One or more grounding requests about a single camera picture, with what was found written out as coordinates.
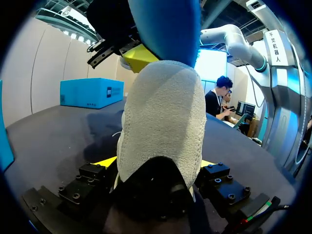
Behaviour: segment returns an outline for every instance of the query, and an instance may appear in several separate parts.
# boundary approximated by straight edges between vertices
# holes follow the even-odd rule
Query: ceiling light
[[[94,27],[92,27],[92,25],[89,23],[88,19],[83,16],[82,14],[80,14],[78,11],[74,10],[73,8],[71,8],[70,6],[66,6],[64,9],[61,10],[61,15],[63,17],[66,16],[71,16],[74,19],[78,20],[79,22],[88,25],[89,28],[91,28],[93,31],[95,31]]]

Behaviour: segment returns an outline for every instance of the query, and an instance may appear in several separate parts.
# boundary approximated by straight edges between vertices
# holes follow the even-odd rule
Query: lanyard
[[[216,99],[218,100],[218,104],[219,104],[219,106],[221,106],[221,99],[220,99],[220,97],[216,94],[215,89],[213,89],[213,90],[212,90],[212,92],[215,94]]]

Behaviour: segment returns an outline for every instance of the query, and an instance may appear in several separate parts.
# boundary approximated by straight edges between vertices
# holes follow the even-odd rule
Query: person
[[[308,144],[309,141],[310,141],[310,138],[311,138],[311,132],[312,132],[312,116],[310,117],[310,120],[308,122],[308,126],[307,126],[307,129],[306,129],[306,133],[304,134],[303,136],[303,141]]]
[[[230,90],[226,95],[222,97],[222,106],[223,107],[228,107],[228,103],[231,101],[231,93],[232,91]]]
[[[230,90],[225,96],[223,96],[223,98],[222,98],[222,109],[223,110],[225,110],[225,109],[227,109],[227,108],[229,108],[229,102],[231,101],[231,93],[232,93],[232,91]],[[237,124],[237,122],[238,122],[238,119],[237,118],[233,118],[233,117],[231,117],[231,116],[225,116],[224,117],[224,120],[225,121],[228,121],[228,122],[230,122],[230,123],[232,123],[232,124]]]
[[[233,87],[233,82],[225,76],[221,76],[216,81],[216,87],[209,91],[205,96],[206,113],[221,120],[225,116],[229,116],[232,111],[229,109],[222,109],[222,97],[226,96]]]

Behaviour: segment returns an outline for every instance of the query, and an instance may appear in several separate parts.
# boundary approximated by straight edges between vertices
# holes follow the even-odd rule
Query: yellow part
[[[150,62],[159,61],[143,44],[122,55],[134,73],[139,73]]]
[[[109,167],[109,166],[115,161],[116,158],[117,158],[117,156],[111,157],[111,158],[106,159],[106,160],[104,160],[104,161],[97,162],[97,163],[93,163],[93,164],[95,164],[95,165],[96,165],[96,164],[99,164],[99,165],[104,166],[104,167]],[[202,161],[201,161],[201,166],[200,166],[200,167],[206,167],[206,166],[208,166],[209,164],[215,165],[215,163],[202,160]]]
[[[93,163],[93,164],[95,164],[95,165],[99,164],[103,167],[109,167],[115,161],[116,158],[117,158],[117,156],[111,157],[109,159],[103,160],[101,162]]]
[[[215,165],[215,163],[213,163],[213,162],[208,162],[208,161],[202,160],[200,167],[207,167],[209,164]]]

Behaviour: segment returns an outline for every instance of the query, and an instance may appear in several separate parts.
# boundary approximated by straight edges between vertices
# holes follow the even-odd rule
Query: computer monitor
[[[238,101],[236,114],[238,116],[243,116],[244,114],[248,114],[246,119],[252,120],[254,116],[255,105],[245,103],[243,101]]]

